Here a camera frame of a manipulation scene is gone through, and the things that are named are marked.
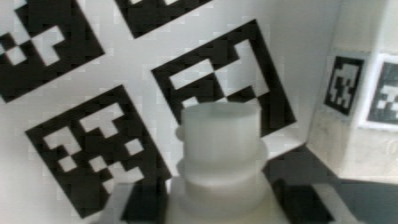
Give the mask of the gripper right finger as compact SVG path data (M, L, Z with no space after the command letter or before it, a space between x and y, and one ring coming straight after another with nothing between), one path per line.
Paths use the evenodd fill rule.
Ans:
M289 185L278 179L271 189L289 224L355 224L355 216L328 184Z

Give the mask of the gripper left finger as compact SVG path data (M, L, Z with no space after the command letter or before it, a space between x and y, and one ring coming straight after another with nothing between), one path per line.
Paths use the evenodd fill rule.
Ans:
M103 224L165 224L165 183L122 183L115 186L103 209Z

